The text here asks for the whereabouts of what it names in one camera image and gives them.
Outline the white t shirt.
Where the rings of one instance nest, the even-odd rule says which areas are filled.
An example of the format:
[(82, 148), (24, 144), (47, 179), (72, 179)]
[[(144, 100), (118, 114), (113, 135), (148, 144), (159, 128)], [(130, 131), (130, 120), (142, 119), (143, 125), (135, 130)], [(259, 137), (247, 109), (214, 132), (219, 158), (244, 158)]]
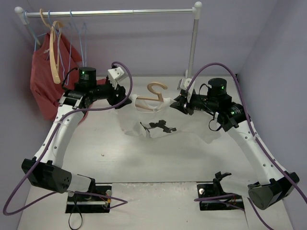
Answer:
[(172, 134), (193, 133), (204, 142), (210, 144), (221, 135), (211, 131), (208, 124), (212, 117), (202, 111), (186, 115), (170, 107), (175, 101), (164, 98), (156, 107), (138, 100), (138, 95), (132, 94), (132, 103), (117, 110), (117, 119), (122, 131), (128, 136), (144, 136), (146, 138), (162, 138)]

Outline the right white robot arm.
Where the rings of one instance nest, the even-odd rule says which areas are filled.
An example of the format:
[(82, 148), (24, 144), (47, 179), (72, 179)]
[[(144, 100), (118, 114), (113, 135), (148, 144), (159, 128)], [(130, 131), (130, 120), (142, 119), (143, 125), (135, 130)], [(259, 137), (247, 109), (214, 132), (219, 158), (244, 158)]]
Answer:
[(192, 79), (182, 78), (178, 84), (180, 94), (171, 107), (186, 115), (196, 111), (210, 114), (218, 129), (227, 133), (241, 148), (257, 177), (257, 182), (250, 183), (235, 178), (231, 173), (218, 172), (213, 180), (213, 194), (217, 197), (226, 194), (246, 196), (261, 210), (286, 198), (297, 186), (298, 175), (288, 172), (274, 159), (256, 134), (243, 104), (233, 102), (227, 94), (225, 79), (213, 78), (207, 87), (206, 95), (198, 95)]

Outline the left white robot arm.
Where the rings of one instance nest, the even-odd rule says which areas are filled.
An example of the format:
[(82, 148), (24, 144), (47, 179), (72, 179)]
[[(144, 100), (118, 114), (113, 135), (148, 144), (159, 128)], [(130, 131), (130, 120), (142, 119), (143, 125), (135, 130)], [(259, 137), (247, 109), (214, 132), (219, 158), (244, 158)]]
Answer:
[(65, 89), (53, 125), (32, 159), (25, 159), (22, 170), (31, 185), (56, 193), (75, 192), (90, 201), (96, 195), (95, 179), (73, 174), (62, 168), (64, 155), (78, 124), (91, 110), (93, 102), (107, 100), (110, 109), (118, 109), (131, 103), (131, 90), (119, 85), (125, 77), (131, 78), (126, 66), (114, 62), (107, 71), (104, 84), (98, 84), (96, 69), (78, 68), (79, 77), (73, 89)]

